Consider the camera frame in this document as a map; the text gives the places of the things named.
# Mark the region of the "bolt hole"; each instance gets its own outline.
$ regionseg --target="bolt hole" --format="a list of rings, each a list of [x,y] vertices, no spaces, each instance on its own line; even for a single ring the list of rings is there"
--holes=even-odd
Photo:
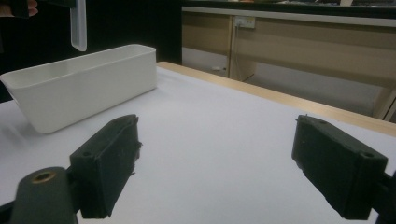
[[[33,178],[32,182],[34,184],[41,184],[41,183],[51,180],[55,176],[56,176],[55,172],[44,172],[44,173],[37,175],[35,178]]]

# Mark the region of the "white sheet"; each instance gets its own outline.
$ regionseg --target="white sheet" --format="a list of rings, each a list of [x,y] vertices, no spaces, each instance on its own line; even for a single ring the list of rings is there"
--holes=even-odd
[[[0,204],[14,199],[25,175],[68,167],[68,156],[106,123],[136,114],[143,143],[136,175],[111,218],[79,223],[375,223],[375,211],[369,221],[340,218],[291,159],[295,120],[306,112],[158,73],[156,90],[52,134],[37,133],[15,102],[0,104]],[[389,157],[393,174],[394,137],[326,120]]]

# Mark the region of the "white rectangular tray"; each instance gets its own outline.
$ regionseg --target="white rectangular tray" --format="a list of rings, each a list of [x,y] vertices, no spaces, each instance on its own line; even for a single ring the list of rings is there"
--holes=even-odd
[[[156,49],[129,45],[5,73],[5,84],[40,133],[52,133],[157,86]]]

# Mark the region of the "wooden desk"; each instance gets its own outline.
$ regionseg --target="wooden desk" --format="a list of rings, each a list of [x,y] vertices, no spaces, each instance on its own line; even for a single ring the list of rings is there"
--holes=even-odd
[[[388,156],[389,174],[396,170],[395,125],[335,108],[321,111],[329,107],[182,66],[158,65],[157,89],[56,133],[37,133],[15,102],[0,104],[0,204],[13,200],[25,175],[67,167],[68,156],[107,122],[132,113],[139,116],[143,143],[136,175],[111,218],[79,218],[79,223],[350,223],[290,157],[300,114],[326,119]]]
[[[390,120],[396,110],[394,9],[384,18],[371,17],[377,14],[369,9],[366,18],[352,10],[358,8],[348,14],[347,7],[327,8],[342,9],[338,16],[323,8],[319,13],[324,15],[315,15],[312,7],[301,12],[281,6],[252,9],[200,2],[183,7],[183,46],[227,56],[232,79],[250,77],[258,62],[382,87],[373,117]],[[235,28],[234,16],[255,17],[255,29]]]

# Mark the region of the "white table surface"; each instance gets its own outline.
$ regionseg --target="white table surface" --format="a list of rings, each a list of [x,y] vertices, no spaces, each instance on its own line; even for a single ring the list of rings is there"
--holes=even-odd
[[[68,167],[106,123],[136,114],[136,174],[111,218],[79,223],[375,223],[375,211],[369,221],[340,218],[291,159],[295,120],[306,112],[160,67],[158,76],[154,91],[51,134],[37,133],[15,102],[0,104],[0,204],[24,176]],[[395,137],[326,120],[387,156],[393,174]]]

